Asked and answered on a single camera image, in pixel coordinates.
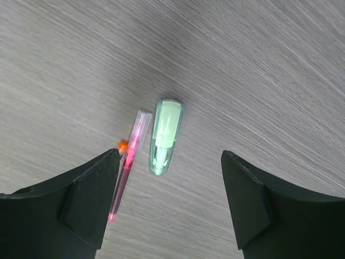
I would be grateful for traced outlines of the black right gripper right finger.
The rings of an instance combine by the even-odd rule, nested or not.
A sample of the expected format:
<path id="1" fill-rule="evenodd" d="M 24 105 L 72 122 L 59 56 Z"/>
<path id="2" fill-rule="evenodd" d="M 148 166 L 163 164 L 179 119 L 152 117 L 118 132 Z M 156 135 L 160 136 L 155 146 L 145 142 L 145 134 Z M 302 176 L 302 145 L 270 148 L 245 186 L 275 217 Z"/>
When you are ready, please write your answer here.
<path id="1" fill-rule="evenodd" d="M 224 151 L 222 174 L 245 258 L 344 258 L 344 199 L 299 187 Z"/>

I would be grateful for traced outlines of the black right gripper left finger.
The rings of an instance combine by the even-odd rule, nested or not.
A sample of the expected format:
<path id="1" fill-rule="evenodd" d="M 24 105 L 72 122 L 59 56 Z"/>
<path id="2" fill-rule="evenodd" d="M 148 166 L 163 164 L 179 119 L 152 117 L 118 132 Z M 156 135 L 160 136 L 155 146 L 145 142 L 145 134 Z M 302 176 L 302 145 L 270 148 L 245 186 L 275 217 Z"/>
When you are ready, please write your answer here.
<path id="1" fill-rule="evenodd" d="M 1 194 L 1 258 L 95 258 L 120 164 L 110 149 L 46 181 Z"/>

